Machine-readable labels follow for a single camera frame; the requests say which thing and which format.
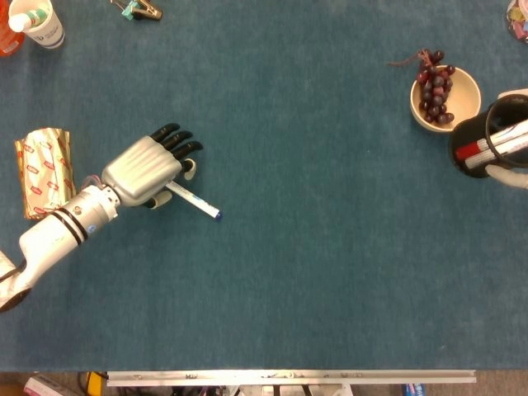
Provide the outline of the yellow object under table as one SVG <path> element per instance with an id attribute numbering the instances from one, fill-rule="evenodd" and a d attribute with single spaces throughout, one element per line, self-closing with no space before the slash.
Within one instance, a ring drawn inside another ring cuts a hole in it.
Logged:
<path id="1" fill-rule="evenodd" d="M 103 396 L 107 376 L 101 372 L 87 372 L 84 381 L 87 396 Z"/>

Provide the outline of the purple grape bunch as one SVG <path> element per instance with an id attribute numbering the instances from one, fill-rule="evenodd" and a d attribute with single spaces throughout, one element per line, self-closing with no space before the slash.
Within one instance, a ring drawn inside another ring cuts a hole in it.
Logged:
<path id="1" fill-rule="evenodd" d="M 420 94 L 418 110 L 430 125 L 445 126 L 455 120 L 455 115 L 448 111 L 446 103 L 453 87 L 452 75 L 456 67 L 451 64 L 442 66 L 444 58 L 442 50 L 423 48 L 407 59 L 388 62 L 388 66 L 393 67 L 418 62 L 415 78 Z"/>

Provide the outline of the red whiteboard marker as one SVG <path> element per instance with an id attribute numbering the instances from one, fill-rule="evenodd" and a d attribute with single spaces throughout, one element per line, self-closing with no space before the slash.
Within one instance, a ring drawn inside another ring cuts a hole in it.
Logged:
<path id="1" fill-rule="evenodd" d="M 516 125 L 509 126 L 495 134 L 491 134 L 490 141 L 495 147 L 511 139 L 526 135 L 528 135 L 528 120 L 523 120 Z M 459 160 L 466 160 L 475 154 L 482 153 L 485 149 L 490 149 L 488 141 L 486 139 L 479 139 L 473 143 L 466 144 L 465 146 L 456 149 L 455 155 Z"/>

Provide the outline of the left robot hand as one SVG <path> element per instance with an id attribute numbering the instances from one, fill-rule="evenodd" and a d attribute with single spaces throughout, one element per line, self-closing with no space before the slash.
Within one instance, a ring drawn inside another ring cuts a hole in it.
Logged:
<path id="1" fill-rule="evenodd" d="M 203 149 L 192 132 L 169 123 L 128 147 L 103 169 L 101 181 L 119 197 L 123 206 L 143 205 L 166 184 L 189 170 L 189 154 Z"/>

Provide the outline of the gold foil wrapped package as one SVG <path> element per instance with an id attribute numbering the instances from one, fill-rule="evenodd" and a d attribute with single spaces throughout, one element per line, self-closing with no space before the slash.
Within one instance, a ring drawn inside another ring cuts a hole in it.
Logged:
<path id="1" fill-rule="evenodd" d="M 14 145 L 26 219 L 43 219 L 77 194 L 69 131 L 33 130 Z"/>

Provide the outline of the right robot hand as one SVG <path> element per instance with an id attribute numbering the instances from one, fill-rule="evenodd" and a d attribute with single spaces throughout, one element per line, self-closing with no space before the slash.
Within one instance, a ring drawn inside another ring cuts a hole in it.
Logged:
<path id="1" fill-rule="evenodd" d="M 497 96 L 497 101 L 510 95 L 524 95 L 528 97 L 528 87 L 502 92 Z M 528 190 L 528 174 L 514 172 L 498 165 L 489 164 L 485 167 L 486 173 L 493 179 L 510 187 Z"/>

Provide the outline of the beige bowl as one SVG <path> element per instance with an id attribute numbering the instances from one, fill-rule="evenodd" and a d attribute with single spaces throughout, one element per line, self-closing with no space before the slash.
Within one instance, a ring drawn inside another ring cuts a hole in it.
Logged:
<path id="1" fill-rule="evenodd" d="M 452 113 L 455 118 L 445 125 L 431 124 L 425 121 L 425 115 L 419 109 L 421 86 L 417 81 L 412 84 L 409 94 L 409 108 L 415 121 L 423 128 L 441 134 L 449 134 L 459 123 L 479 113 L 482 103 L 481 92 L 473 77 L 462 68 L 456 67 L 455 72 L 451 75 L 451 80 L 454 86 L 447 97 L 446 106 L 448 112 Z"/>

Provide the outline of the blue whiteboard marker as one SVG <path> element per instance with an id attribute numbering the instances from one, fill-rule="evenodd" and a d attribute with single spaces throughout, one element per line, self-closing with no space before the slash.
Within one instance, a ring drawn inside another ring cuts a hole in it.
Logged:
<path id="1" fill-rule="evenodd" d="M 176 194 L 177 196 L 181 197 L 188 203 L 195 206 L 197 209 L 203 211 L 208 216 L 215 220 L 222 219 L 222 212 L 217 209 L 216 207 L 209 204 L 207 201 L 201 199 L 199 196 L 195 195 L 191 191 L 187 190 L 185 187 L 177 184 L 174 181 L 169 181 L 165 187 L 171 191 L 172 193 Z"/>

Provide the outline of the orange bottle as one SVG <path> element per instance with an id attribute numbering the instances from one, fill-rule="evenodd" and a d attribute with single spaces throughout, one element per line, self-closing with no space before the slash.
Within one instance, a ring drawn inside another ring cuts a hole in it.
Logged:
<path id="1" fill-rule="evenodd" d="M 13 31 L 8 25 L 9 1 L 0 0 L 0 57 L 7 57 L 19 50 L 25 36 Z"/>

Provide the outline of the aluminium table edge rail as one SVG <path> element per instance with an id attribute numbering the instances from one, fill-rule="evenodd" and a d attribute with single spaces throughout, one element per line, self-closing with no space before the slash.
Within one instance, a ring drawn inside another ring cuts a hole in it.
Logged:
<path id="1" fill-rule="evenodd" d="M 109 371 L 114 387 L 295 385 L 295 384 L 472 384 L 475 370 L 173 370 Z"/>

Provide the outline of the white paper cup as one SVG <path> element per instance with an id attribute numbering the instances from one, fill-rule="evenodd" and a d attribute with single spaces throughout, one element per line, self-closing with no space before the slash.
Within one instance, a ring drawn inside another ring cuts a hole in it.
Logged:
<path id="1" fill-rule="evenodd" d="M 8 16 L 34 8 L 47 9 L 48 17 L 40 26 L 22 33 L 45 49 L 52 50 L 60 47 L 64 42 L 65 34 L 51 0 L 12 0 Z"/>

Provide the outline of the pink box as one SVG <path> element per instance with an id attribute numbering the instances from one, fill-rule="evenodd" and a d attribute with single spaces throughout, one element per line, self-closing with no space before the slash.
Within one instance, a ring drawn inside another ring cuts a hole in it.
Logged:
<path id="1" fill-rule="evenodd" d="M 69 391 L 43 375 L 33 375 L 25 383 L 23 392 L 27 396 L 69 396 Z"/>

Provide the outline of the black mesh pen holder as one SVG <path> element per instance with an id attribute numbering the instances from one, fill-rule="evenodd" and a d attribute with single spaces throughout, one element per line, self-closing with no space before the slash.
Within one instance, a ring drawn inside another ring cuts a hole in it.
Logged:
<path id="1" fill-rule="evenodd" d="M 479 167 L 469 169 L 465 166 L 465 160 L 459 160 L 455 150 L 473 143 L 479 139 L 490 141 L 490 135 L 495 134 L 523 120 L 528 120 L 528 97 L 524 95 L 510 95 L 495 101 L 488 109 L 473 118 L 463 121 L 457 125 L 449 141 L 450 159 L 455 167 L 466 176 L 474 178 L 485 178 L 488 174 L 485 167 L 489 164 L 498 165 L 506 169 L 513 167 L 528 168 L 528 154 L 522 162 L 510 160 L 505 163 L 498 160 L 485 163 Z"/>

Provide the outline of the clear jar of binder clips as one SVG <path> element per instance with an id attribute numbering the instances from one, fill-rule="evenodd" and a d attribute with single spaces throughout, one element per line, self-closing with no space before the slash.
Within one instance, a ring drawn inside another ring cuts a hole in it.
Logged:
<path id="1" fill-rule="evenodd" d="M 505 18 L 511 35 L 528 45 L 528 0 L 511 0 Z"/>

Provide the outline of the white green tube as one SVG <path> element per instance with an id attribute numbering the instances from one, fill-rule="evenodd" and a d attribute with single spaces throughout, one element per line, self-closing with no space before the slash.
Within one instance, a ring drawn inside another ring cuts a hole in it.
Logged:
<path id="1" fill-rule="evenodd" d="M 43 24 L 47 17 L 47 9 L 34 8 L 9 16 L 8 25 L 15 32 L 26 32 Z"/>

